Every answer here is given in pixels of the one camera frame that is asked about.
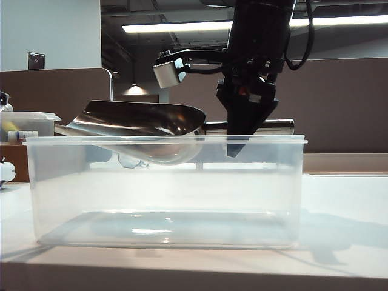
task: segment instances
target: white object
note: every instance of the white object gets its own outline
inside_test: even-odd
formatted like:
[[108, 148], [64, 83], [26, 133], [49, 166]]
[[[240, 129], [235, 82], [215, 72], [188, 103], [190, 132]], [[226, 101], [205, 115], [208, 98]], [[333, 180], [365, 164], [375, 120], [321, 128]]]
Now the white object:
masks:
[[[315, 26], [383, 24], [388, 23], [388, 15], [314, 18], [313, 23]], [[206, 30], [229, 30], [232, 28], [232, 24], [233, 21], [186, 22], [123, 25], [122, 28], [127, 33], [196, 32]], [[291, 27], [308, 26], [308, 24], [309, 20], [306, 18], [293, 18], [290, 21]]]
[[21, 130], [16, 132], [9, 131], [8, 141], [22, 143], [22, 142], [25, 142], [26, 138], [34, 137], [34, 136], [38, 136], [38, 132], [36, 130], [32, 130], [32, 131]]
[[176, 61], [154, 65], [153, 71], [159, 86], [161, 88], [168, 88], [180, 84], [186, 76], [185, 72], [179, 72], [178, 69], [181, 67], [183, 67], [182, 58], [178, 58]]
[[0, 162], [0, 183], [12, 181], [16, 176], [15, 167], [10, 162]]
[[[305, 142], [300, 135], [27, 138], [37, 239], [55, 246], [290, 247], [298, 237]], [[238, 144], [245, 146], [237, 157], [227, 157], [227, 145]], [[151, 150], [148, 161], [143, 154], [147, 167], [126, 169], [114, 152], [136, 156], [139, 149]], [[169, 160], [180, 163], [163, 163]]]
[[1, 106], [0, 112], [9, 112], [9, 111], [13, 111], [13, 107], [11, 104], [8, 103], [7, 105]]
[[53, 136], [54, 122], [61, 119], [47, 112], [1, 112], [1, 141], [8, 141], [8, 132], [37, 131], [38, 136]]

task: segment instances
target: stainless steel scoop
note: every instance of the stainless steel scoop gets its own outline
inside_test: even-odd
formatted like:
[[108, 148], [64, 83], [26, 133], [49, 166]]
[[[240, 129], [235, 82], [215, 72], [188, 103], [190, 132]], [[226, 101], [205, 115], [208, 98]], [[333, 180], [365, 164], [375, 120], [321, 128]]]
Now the stainless steel scoop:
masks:
[[[174, 104], [90, 101], [67, 126], [55, 125], [66, 136], [226, 135], [226, 122], [205, 122], [202, 110]], [[265, 121], [256, 134], [293, 134], [292, 119]], [[179, 164], [200, 150], [194, 144], [104, 145], [106, 149], [147, 162]]]
[[[160, 135], [226, 135], [224, 121], [205, 122], [205, 113], [195, 107], [175, 104], [119, 101], [90, 101], [87, 107], [66, 128], [56, 126], [55, 132], [72, 136], [160, 136]], [[292, 135], [292, 119], [266, 120], [255, 134]]]

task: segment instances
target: transparent container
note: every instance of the transparent container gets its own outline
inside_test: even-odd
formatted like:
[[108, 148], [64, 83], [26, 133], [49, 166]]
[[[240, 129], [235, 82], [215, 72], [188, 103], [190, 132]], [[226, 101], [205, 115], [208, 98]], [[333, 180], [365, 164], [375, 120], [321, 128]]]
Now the transparent container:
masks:
[[302, 135], [27, 138], [36, 237], [54, 246], [290, 247], [304, 143]]
[[0, 140], [8, 141], [8, 132], [36, 131], [38, 136], [53, 136], [54, 122], [61, 119], [54, 113], [14, 111], [0, 113]]

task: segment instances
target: wall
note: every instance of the wall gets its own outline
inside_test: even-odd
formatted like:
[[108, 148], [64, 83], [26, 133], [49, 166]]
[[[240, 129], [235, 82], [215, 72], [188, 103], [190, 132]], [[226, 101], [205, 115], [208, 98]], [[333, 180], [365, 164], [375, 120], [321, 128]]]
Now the wall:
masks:
[[99, 0], [1, 0], [1, 70], [26, 70], [27, 52], [47, 69], [101, 67]]
[[[300, 59], [306, 47], [307, 31], [301, 28], [290, 40], [288, 56]], [[387, 58], [388, 24], [316, 27], [309, 59]]]
[[[306, 152], [388, 153], [388, 58], [307, 61], [284, 69], [277, 81], [278, 108], [270, 118], [293, 118], [306, 135]], [[198, 107], [208, 121], [226, 119], [216, 93], [218, 75], [187, 75], [170, 88], [170, 102]]]

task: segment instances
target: fluorescent light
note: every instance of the fluorescent light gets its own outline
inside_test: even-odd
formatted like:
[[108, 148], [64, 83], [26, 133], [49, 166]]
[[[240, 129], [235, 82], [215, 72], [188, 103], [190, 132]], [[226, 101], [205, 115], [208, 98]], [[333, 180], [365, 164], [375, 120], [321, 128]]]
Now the fluorescent light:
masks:
[[166, 24], [144, 24], [144, 25], [123, 25], [127, 33], [148, 33], [148, 32], [195, 32], [204, 30], [228, 30], [232, 27], [233, 21], [215, 22], [186, 22]]
[[[315, 26], [380, 24], [380, 23], [388, 23], [388, 15], [314, 18], [313, 23]], [[291, 19], [290, 21], [291, 27], [307, 26], [308, 24], [309, 24], [309, 20], [306, 18]]]
[[[315, 26], [382, 23], [388, 23], [388, 15], [314, 18]], [[205, 30], [228, 30], [232, 28], [232, 24], [233, 21], [186, 22], [166, 24], [123, 25], [122, 28], [127, 33], [195, 32]], [[308, 24], [309, 20], [306, 18], [291, 19], [290, 21], [291, 27], [307, 26]]]

